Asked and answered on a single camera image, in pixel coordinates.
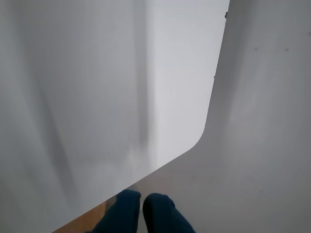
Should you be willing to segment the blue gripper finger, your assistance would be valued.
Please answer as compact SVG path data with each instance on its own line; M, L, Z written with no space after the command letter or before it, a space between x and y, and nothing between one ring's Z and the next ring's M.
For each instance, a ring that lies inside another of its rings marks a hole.
M94 233L135 233L138 228L141 194L125 189L94 227Z
M143 203L143 216L149 233L194 232L193 227L167 195L149 194Z

